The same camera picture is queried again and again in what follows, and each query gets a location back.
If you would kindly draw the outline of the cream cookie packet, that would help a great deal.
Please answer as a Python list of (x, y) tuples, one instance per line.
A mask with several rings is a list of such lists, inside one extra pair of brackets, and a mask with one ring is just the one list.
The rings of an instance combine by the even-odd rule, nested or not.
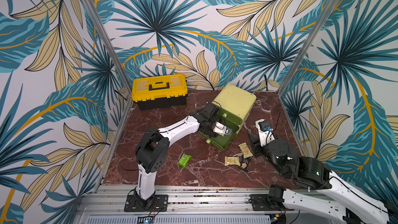
[(225, 157), (224, 158), (225, 166), (240, 166), (239, 157)]
[(238, 147), (240, 148), (244, 158), (249, 158), (253, 156), (252, 152), (250, 151), (246, 143), (239, 144)]

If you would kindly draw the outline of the black cookie packet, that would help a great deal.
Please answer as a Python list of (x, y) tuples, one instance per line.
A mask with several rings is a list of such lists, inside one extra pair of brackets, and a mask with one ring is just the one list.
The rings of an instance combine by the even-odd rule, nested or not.
[(241, 170), (245, 171), (245, 172), (248, 172), (248, 167), (249, 167), (250, 162), (251, 162), (251, 159), (250, 159), (250, 158), (244, 158), (244, 157), (242, 157), (241, 160), (240, 160), (240, 166), (239, 166), (239, 168), (240, 168)]

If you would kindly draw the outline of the green top drawer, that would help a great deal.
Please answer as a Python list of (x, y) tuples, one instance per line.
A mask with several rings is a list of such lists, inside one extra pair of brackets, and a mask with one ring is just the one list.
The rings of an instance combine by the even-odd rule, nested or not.
[(216, 105), (218, 109), (217, 115), (219, 118), (222, 120), (223, 123), (227, 123), (228, 121), (231, 123), (234, 123), (236, 125), (241, 125), (243, 124), (244, 120), (241, 118), (241, 116), (237, 116), (226, 109), (223, 109), (221, 106)]

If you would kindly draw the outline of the green drawer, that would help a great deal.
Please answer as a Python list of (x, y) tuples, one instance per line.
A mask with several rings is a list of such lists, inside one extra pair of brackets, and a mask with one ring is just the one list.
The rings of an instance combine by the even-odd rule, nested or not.
[(237, 116), (226, 109), (223, 109), (221, 106), (216, 105), (218, 109), (217, 115), (219, 118), (222, 120), (223, 123), (227, 123), (228, 121), (231, 123), (234, 123), (236, 125), (241, 125), (243, 124), (244, 120), (241, 118), (241, 116)]
[(227, 128), (229, 129), (229, 133), (224, 136), (216, 133), (210, 133), (210, 131), (205, 131), (203, 128), (199, 128), (199, 135), (205, 140), (210, 140), (210, 143), (217, 147), (219, 150), (224, 151), (231, 141), (237, 137), (239, 132), (239, 126), (227, 121)]

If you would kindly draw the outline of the bright green snack packet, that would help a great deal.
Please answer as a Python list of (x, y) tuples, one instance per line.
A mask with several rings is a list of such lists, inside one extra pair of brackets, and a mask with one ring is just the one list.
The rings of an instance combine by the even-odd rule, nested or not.
[(177, 164), (183, 168), (186, 167), (186, 165), (188, 164), (188, 162), (190, 161), (191, 156), (187, 155), (187, 154), (182, 154), (181, 158), (179, 159), (179, 161), (177, 162)]

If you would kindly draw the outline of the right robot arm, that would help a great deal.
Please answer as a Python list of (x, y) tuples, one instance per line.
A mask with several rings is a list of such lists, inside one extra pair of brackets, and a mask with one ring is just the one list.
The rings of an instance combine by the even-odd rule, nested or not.
[(248, 134), (256, 155), (264, 156), (279, 176), (291, 180), (295, 186), (319, 192), (329, 199), (271, 185), (268, 194), (250, 196), (254, 211), (304, 211), (341, 224), (391, 223), (394, 210), (389, 201), (369, 197), (321, 161), (301, 156), (292, 144), (272, 138), (270, 132), (259, 134), (259, 138)]

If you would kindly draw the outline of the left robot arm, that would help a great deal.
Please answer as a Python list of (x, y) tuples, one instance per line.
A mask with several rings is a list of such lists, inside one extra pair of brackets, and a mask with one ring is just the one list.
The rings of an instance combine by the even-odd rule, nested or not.
[(135, 151), (138, 164), (138, 185), (134, 192), (136, 197), (144, 202), (151, 200), (155, 194), (157, 171), (163, 166), (169, 148), (177, 141), (197, 132), (209, 137), (218, 135), (214, 128), (220, 126), (219, 119), (223, 113), (224, 109), (218, 103), (211, 102), (179, 122), (165, 128), (149, 128), (145, 131)]

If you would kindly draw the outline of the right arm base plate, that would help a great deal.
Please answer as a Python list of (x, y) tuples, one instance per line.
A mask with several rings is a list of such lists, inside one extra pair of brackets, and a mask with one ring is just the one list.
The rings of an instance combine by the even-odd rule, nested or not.
[(268, 194), (250, 195), (248, 202), (251, 204), (253, 211), (280, 211), (282, 213), (290, 211), (281, 202), (269, 199)]

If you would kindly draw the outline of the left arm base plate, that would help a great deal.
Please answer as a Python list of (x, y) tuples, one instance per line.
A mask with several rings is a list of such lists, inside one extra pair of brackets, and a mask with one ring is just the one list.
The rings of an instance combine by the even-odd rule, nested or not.
[(153, 195), (147, 200), (142, 200), (138, 195), (128, 195), (124, 212), (165, 212), (168, 207), (168, 195)]

